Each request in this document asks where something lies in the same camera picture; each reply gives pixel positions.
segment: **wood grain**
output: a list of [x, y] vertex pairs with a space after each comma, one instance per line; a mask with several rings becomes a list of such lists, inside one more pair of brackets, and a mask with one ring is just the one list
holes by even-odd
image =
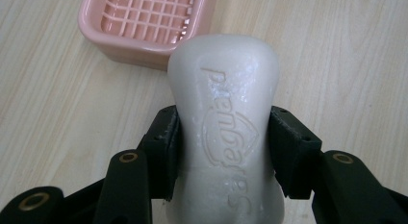
[[[79, 32], [82, 0], [0, 0], [0, 209], [38, 186], [104, 177], [173, 99], [166, 73], [112, 62]], [[269, 43], [274, 104], [408, 194], [408, 0], [218, 0], [212, 33]], [[284, 223], [315, 223], [286, 201]], [[166, 223], [162, 201], [154, 223]]]

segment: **pink soap dish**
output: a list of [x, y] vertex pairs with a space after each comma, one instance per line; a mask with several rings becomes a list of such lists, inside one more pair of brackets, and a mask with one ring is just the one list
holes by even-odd
[[166, 69], [183, 39], [207, 34], [216, 0], [83, 0], [81, 32], [110, 59]]

